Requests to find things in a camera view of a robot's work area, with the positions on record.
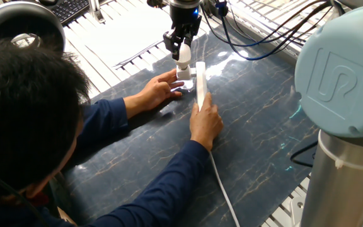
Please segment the person's left hand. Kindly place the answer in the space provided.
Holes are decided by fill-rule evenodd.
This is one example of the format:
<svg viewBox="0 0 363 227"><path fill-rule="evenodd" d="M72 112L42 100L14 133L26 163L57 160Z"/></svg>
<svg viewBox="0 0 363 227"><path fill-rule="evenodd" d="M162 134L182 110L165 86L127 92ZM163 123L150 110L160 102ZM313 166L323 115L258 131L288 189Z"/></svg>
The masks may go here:
<svg viewBox="0 0 363 227"><path fill-rule="evenodd" d="M183 85L184 82L177 82L176 69L153 77L139 93L123 98L127 118L150 111L169 98L182 96L182 92L173 89Z"/></svg>

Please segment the person's right hand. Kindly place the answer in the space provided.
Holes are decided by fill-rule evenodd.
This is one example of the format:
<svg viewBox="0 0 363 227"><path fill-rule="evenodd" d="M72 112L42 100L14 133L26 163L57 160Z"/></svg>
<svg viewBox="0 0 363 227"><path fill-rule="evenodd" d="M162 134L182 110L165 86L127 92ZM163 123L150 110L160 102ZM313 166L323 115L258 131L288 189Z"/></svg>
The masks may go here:
<svg viewBox="0 0 363 227"><path fill-rule="evenodd" d="M208 92L205 94L201 108L197 103L193 105L190 117L190 139L211 152L214 139L222 131L223 126L218 107L212 103L212 95Z"/></svg>

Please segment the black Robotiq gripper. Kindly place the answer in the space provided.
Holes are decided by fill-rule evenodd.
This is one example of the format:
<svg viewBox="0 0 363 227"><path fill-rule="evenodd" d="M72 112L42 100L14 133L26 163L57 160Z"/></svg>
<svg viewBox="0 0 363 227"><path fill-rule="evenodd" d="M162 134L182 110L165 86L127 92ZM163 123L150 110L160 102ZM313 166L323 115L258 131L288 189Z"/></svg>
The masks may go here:
<svg viewBox="0 0 363 227"><path fill-rule="evenodd" d="M181 8L170 5L170 17L173 22L172 31L163 34L163 41L167 50L176 61L180 57L181 44L186 38L186 44L191 47L195 36L198 34L202 17L199 15L199 6Z"/></svg>

